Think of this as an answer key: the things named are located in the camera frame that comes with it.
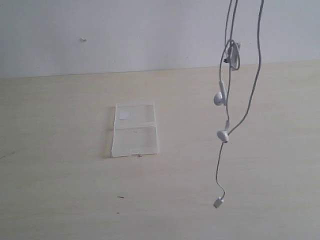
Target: light wood surface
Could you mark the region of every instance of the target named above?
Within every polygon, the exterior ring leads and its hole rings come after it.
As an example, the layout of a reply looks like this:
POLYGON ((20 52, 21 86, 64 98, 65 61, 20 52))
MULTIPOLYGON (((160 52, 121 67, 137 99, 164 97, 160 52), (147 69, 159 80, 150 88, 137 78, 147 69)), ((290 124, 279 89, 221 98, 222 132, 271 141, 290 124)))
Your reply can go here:
MULTIPOLYGON (((1 79, 0 239, 318 240, 319 64, 263 65, 219 209, 217 68, 1 79), (139 100, 155 102, 160 154, 109 158, 115 104, 139 100)), ((232 126, 255 71, 233 75, 232 126)))

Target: transparent plastic box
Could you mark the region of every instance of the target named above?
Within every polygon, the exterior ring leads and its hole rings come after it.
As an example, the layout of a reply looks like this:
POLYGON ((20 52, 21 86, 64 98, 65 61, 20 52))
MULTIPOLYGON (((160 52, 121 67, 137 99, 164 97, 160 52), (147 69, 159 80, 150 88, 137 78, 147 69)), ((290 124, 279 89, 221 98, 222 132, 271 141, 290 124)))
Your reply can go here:
POLYGON ((155 104, 116 104, 112 157, 159 153, 155 104))

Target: earphones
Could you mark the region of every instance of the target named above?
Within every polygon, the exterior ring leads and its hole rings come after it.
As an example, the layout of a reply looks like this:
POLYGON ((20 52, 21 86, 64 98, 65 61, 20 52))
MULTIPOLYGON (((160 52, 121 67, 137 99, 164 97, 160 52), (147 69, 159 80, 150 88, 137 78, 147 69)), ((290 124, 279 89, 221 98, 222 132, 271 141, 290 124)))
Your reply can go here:
POLYGON ((256 84, 258 81, 258 77, 260 74, 260 70, 261 70, 261 64, 262 64, 262 56, 261 56, 261 48, 260 48, 260 23, 261 23, 261 16, 262 16, 262 11, 264 8, 264 3, 265 0, 261 0, 261 4, 260 4, 260 10, 259 10, 259 14, 258 14, 258 21, 257 21, 257 35, 256 35, 256 39, 257 39, 257 50, 258 50, 258 68, 255 74, 255 78, 254 78, 254 82, 253 82, 253 86, 252 86, 252 90, 251 90, 251 94, 249 97, 249 101, 248 101, 248 105, 247 105, 247 109, 246 112, 244 114, 244 116, 242 117, 242 119, 231 129, 229 130, 230 127, 230 116, 229 116, 229 109, 228 109, 228 100, 229 100, 229 93, 230 93, 230 88, 231 88, 231 71, 237 71, 240 69, 240 55, 239 55, 239 50, 240 50, 240 44, 236 43, 233 39, 232 39, 232 35, 233 35, 233 29, 234 29, 234 22, 235 22, 235 15, 237 12, 237 6, 238 6, 238 0, 235 0, 234 3, 234 7, 233 7, 233 14, 232 14, 232 21, 231 21, 231 28, 230 28, 230 38, 227 41, 227 29, 228 29, 228 21, 229 21, 229 15, 230 15, 230 10, 231 10, 231 6, 232 6, 233 0, 230 0, 229 3, 229 7, 228 7, 228 12, 227 12, 227 16, 226 16, 226 21, 225 21, 225 30, 224 30, 224 49, 223 49, 223 53, 220 59, 220 65, 219 65, 219 87, 220 87, 220 91, 215 94, 214 98, 213 98, 213 102, 216 106, 225 106, 225 110, 226 110, 226 115, 227 115, 227 120, 225 121, 225 126, 223 130, 219 130, 216 135, 217 137, 222 141, 221 143, 221 147, 220 147, 220 151, 219 151, 219 156, 218 156, 218 161, 217 161, 217 165, 216 165, 216 172, 215 172, 215 181, 216 184, 222 189, 223 191, 223 195, 219 196, 215 202, 213 203, 213 206, 215 208, 218 208, 223 202, 224 202, 224 197, 226 195, 226 191, 225 189, 221 186, 221 184, 218 181, 218 172, 219 172, 219 166, 220 166, 220 160, 221 160, 221 154, 222 154, 222 150, 224 147, 224 144, 229 142, 229 138, 231 133, 238 128, 246 119, 250 107, 251 107, 251 102, 253 99, 253 95, 256 89, 256 84), (229 81, 228 81, 228 88, 226 91, 225 88, 225 83, 222 80, 222 76, 221 76, 221 70, 222 70, 222 63, 229 63, 229 68, 228 68, 228 76, 229 76, 229 81))

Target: cable connector plug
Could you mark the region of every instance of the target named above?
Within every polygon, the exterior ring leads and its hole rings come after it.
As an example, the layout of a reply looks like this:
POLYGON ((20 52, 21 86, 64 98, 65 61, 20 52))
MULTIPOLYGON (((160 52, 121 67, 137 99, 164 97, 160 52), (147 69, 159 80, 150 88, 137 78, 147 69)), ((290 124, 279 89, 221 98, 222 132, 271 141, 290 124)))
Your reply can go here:
POLYGON ((223 200, 221 197, 218 197, 218 198, 215 200, 213 206, 217 209, 217 208, 218 208, 221 204, 223 204, 223 203, 224 203, 224 200, 223 200))

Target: white label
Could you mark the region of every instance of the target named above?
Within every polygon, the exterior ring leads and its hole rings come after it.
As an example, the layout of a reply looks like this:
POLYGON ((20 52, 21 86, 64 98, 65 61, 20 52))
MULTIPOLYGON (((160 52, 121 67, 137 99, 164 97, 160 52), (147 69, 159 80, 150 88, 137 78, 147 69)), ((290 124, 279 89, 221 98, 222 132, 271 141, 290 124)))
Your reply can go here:
POLYGON ((129 112, 128 111, 121 111, 119 113, 119 119, 128 119, 129 118, 129 112))

